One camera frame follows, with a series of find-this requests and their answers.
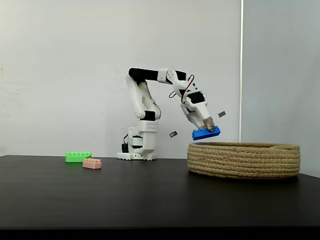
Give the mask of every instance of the blue lego brick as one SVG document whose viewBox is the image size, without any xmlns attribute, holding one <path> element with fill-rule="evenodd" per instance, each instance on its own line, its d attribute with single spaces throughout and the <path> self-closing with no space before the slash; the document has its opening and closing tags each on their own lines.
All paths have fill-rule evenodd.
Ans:
<svg viewBox="0 0 320 240">
<path fill-rule="evenodd" d="M 220 134 L 220 129 L 218 126 L 215 126 L 215 129 L 213 131 L 209 131 L 207 128 L 194 130 L 192 132 L 192 138 L 193 140 L 200 140 L 200 139 L 206 139 L 218 136 Z"/>
</svg>

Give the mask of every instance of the small gray object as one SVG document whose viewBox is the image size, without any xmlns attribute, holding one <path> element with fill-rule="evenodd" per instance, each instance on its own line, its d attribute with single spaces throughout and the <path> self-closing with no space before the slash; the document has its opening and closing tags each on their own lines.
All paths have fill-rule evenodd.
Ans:
<svg viewBox="0 0 320 240">
<path fill-rule="evenodd" d="M 218 114 L 219 118 L 222 118 L 224 115 L 226 115 L 226 112 L 225 111 L 222 111 Z"/>
<path fill-rule="evenodd" d="M 177 136 L 178 133 L 176 131 L 173 131 L 172 133 L 170 133 L 170 137 L 173 138 L 174 136 Z"/>
</svg>

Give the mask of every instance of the black table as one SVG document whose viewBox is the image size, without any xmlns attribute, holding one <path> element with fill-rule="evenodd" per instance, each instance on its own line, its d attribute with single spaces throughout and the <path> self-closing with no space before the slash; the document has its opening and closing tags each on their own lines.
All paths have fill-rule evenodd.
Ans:
<svg viewBox="0 0 320 240">
<path fill-rule="evenodd" d="M 174 238 L 196 230 L 198 239 L 264 227 L 264 236 L 292 238 L 320 226 L 319 178 L 235 180 L 189 172 L 185 159 L 101 161 L 88 169 L 64 157 L 0 157 L 2 232 L 147 228 L 184 234 Z"/>
</svg>

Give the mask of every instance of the black arm segment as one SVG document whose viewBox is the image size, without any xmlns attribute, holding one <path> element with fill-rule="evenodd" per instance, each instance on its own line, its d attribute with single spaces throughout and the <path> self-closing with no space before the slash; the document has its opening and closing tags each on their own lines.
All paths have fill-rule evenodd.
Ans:
<svg viewBox="0 0 320 240">
<path fill-rule="evenodd" d="M 153 80 L 157 81 L 158 79 L 158 71 L 149 70 L 149 69 L 142 69 L 142 68 L 130 68 L 129 69 L 129 76 L 136 81 L 139 85 L 140 83 L 144 82 L 145 80 Z M 187 78 L 187 74 L 183 71 L 176 71 L 178 79 L 181 81 L 185 81 Z M 165 80 L 168 84 L 172 84 L 172 82 L 167 78 Z"/>
</svg>

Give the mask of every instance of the basket rim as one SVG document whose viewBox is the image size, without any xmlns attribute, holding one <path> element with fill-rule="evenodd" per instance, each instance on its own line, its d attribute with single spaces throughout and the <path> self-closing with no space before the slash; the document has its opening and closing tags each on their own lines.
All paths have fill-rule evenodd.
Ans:
<svg viewBox="0 0 320 240">
<path fill-rule="evenodd" d="M 206 149 L 221 149 L 221 150 L 300 150 L 297 144 L 288 143 L 257 143 L 257 142 L 195 142 L 189 144 L 189 147 L 206 148 Z"/>
</svg>

